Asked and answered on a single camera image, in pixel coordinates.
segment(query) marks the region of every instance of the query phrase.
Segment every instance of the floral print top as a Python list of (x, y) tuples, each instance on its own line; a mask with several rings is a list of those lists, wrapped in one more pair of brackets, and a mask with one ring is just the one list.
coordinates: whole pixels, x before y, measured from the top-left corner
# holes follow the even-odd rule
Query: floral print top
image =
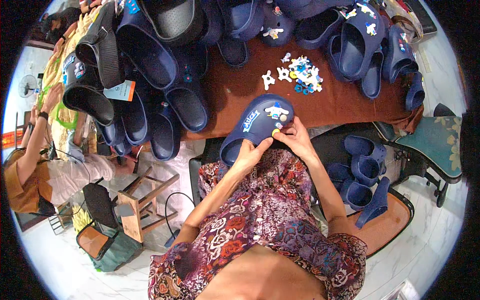
[[(203, 198), (227, 171), (221, 162), (200, 168)], [(353, 299), (365, 278), (367, 246), (348, 234), (321, 234), (310, 215), (311, 186), (298, 158), (286, 150), (267, 150), (232, 196), (203, 219), (193, 242), (152, 255), (149, 299), (195, 299), (225, 265), (255, 244), (313, 274), (328, 299)]]

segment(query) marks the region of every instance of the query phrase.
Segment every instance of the white tag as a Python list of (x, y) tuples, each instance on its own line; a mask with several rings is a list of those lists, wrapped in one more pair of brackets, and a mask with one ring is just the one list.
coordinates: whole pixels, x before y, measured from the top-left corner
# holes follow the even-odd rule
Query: white tag
[(104, 89), (103, 94), (109, 99), (132, 101), (134, 89), (135, 81), (125, 80), (124, 83), (116, 85), (113, 88)]

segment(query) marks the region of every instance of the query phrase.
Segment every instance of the woman's hand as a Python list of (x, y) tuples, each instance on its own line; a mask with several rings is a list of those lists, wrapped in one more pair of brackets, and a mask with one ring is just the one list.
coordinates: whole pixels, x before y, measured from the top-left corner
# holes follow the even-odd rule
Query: woman's hand
[(41, 111), (50, 113), (55, 105), (59, 102), (60, 95), (63, 94), (63, 83), (59, 82), (53, 85), (47, 93), (47, 98), (43, 102)]
[(306, 164), (318, 160), (318, 155), (310, 142), (307, 129), (297, 116), (293, 117), (293, 123), (275, 133), (273, 138), (290, 147), (293, 153), (298, 155)]
[(239, 176), (247, 176), (253, 169), (253, 167), (258, 164), (260, 158), (264, 154), (265, 150), (268, 149), (273, 143), (271, 137), (264, 139), (256, 148), (253, 146), (253, 143), (247, 139), (244, 139), (241, 143), (241, 148), (237, 160), (233, 164), (230, 171), (237, 172)]
[(57, 53), (60, 47), (65, 43), (63, 37), (60, 37), (59, 40), (55, 43), (55, 47), (53, 48), (53, 54)]
[(36, 109), (36, 105), (33, 105), (32, 110), (30, 111), (30, 123), (32, 123), (33, 126), (36, 124), (37, 115), (38, 111)]

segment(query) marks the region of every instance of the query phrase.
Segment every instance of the brown table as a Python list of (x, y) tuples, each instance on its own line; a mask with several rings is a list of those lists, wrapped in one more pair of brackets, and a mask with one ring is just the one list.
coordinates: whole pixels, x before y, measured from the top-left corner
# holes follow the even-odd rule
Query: brown table
[[(405, 81), (397, 79), (394, 84), (382, 81), (380, 95), (369, 100), (355, 84), (339, 82), (328, 66), (327, 58), (320, 49), (304, 50), (294, 41), (279, 48), (264, 45), (254, 38), (248, 43), (250, 59), (243, 68), (234, 69), (225, 64), (217, 47), (209, 48), (208, 72), (202, 79), (206, 101), (212, 112), (209, 124), (200, 133), (186, 132), (183, 140), (198, 140), (228, 135), (240, 119), (248, 104), (257, 96), (274, 93), (289, 100), (305, 127), (328, 124), (384, 121), (407, 132), (413, 132), (420, 121), (423, 106), (405, 111)], [(277, 67), (288, 68), (281, 58), (290, 52), (292, 58), (307, 56), (320, 69), (323, 90), (310, 95), (295, 91), (296, 83), (278, 80)], [(275, 84), (264, 89), (262, 75), (272, 72)]]

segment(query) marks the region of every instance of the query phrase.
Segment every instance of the wristwatch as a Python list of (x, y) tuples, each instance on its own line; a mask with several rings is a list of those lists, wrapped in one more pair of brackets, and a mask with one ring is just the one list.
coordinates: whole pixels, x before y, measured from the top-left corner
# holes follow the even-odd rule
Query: wristwatch
[(38, 114), (39, 117), (43, 117), (45, 120), (48, 121), (48, 113), (46, 111), (42, 111)]
[(27, 127), (30, 128), (30, 133), (32, 133), (33, 129), (35, 128), (35, 125), (33, 125), (31, 122), (29, 122)]

